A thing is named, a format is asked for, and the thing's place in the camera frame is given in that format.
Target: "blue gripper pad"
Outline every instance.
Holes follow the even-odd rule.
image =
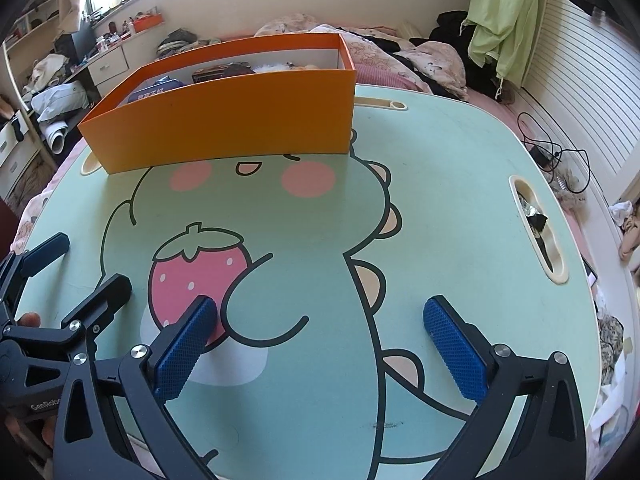
[[[486,368],[476,351],[434,298],[424,304],[422,320],[460,393],[480,404],[487,393]]]
[[[158,402],[180,395],[217,322],[215,302],[203,299],[156,365],[153,395]]]

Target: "orange box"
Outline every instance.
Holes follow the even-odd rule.
[[[133,28],[136,29],[136,32],[142,32],[148,28],[160,25],[163,21],[162,14],[150,14],[133,20]]]
[[[320,70],[240,75],[197,84],[191,73],[233,61],[292,61]],[[169,75],[187,86],[126,104]],[[219,43],[136,70],[80,123],[107,173],[228,156],[348,153],[356,73],[339,34],[281,34]]]

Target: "power cord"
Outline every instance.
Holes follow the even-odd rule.
[[[524,131],[522,130],[522,126],[520,125],[520,118],[522,116],[527,116],[534,123],[536,123],[536,126],[541,131],[543,131],[545,133],[546,138],[549,139],[549,140],[537,140],[537,139],[531,139],[531,137],[528,137],[527,134],[524,133]],[[584,150],[584,149],[573,150],[573,149],[570,149],[570,148],[563,148],[557,142],[553,142],[553,140],[551,140],[551,135],[549,135],[549,132],[546,131],[540,125],[540,123],[536,120],[536,118],[533,115],[531,115],[530,113],[528,113],[528,112],[520,112],[518,114],[518,117],[516,118],[516,122],[518,124],[518,129],[520,130],[520,133],[522,134],[522,138],[523,138],[522,143],[525,146],[527,146],[529,144],[531,146],[537,147],[539,150],[542,150],[542,152],[546,152],[546,154],[547,154],[546,158],[548,158],[549,164],[547,164],[545,167],[538,165],[538,167],[540,168],[540,170],[544,171],[545,173],[550,173],[551,174],[551,180],[547,180],[546,181],[548,184],[551,184],[553,182],[553,180],[555,179],[555,177],[556,177],[556,175],[555,175],[556,168],[558,168],[558,165],[560,164],[560,161],[562,160],[562,154],[563,153],[567,153],[567,152],[569,152],[569,153],[584,153],[584,157],[585,157],[586,163],[587,163],[587,170],[589,171],[589,176],[587,178],[587,183],[584,185],[584,187],[580,191],[576,191],[576,190],[571,189],[569,187],[568,183],[566,183],[566,182],[564,183],[564,186],[566,187],[566,190],[568,192],[576,194],[576,195],[584,192],[589,187],[589,184],[591,182],[591,165],[589,164],[589,153],[587,153],[587,150]],[[553,151],[548,150],[547,148],[545,148],[541,144],[546,144]]]

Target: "cartoon dinosaur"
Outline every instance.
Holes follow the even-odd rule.
[[[220,476],[373,480],[380,464],[436,460],[468,419],[424,393],[414,354],[380,345],[385,277],[355,256],[402,221],[390,171],[356,138],[350,156],[150,168],[107,224],[102,274],[131,278],[144,342],[197,294],[219,307],[168,409]]]

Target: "strawberry illustration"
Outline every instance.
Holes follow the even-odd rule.
[[[175,323],[199,294],[216,302],[220,318],[222,299],[251,262],[242,242],[232,231],[203,228],[196,222],[162,244],[154,254],[148,283],[149,308],[158,328]],[[224,336],[219,322],[207,347],[219,345]]]

